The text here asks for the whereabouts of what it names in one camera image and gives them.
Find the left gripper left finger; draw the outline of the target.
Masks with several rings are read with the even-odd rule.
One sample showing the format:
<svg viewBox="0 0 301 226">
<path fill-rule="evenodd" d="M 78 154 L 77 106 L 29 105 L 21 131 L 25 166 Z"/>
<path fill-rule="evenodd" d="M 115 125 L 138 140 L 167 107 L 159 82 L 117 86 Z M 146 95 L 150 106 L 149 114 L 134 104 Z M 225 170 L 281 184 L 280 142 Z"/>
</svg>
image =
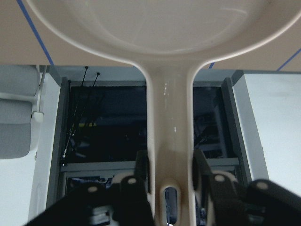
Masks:
<svg viewBox="0 0 301 226">
<path fill-rule="evenodd" d="M 136 154 L 133 174 L 114 177 L 109 188 L 97 182 L 83 183 L 44 212 L 29 226 L 152 226 L 147 199 L 149 158 Z"/>
</svg>

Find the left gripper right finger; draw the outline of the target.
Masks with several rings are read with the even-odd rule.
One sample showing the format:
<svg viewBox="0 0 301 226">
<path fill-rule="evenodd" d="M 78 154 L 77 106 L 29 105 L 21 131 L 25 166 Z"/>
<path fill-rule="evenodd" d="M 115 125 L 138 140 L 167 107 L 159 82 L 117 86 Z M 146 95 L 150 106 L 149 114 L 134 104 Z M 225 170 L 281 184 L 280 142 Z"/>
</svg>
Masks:
<svg viewBox="0 0 301 226">
<path fill-rule="evenodd" d="M 202 151 L 192 161 L 193 188 L 208 226 L 299 226 L 301 198 L 267 179 L 242 186 L 226 171 L 212 170 Z"/>
</svg>

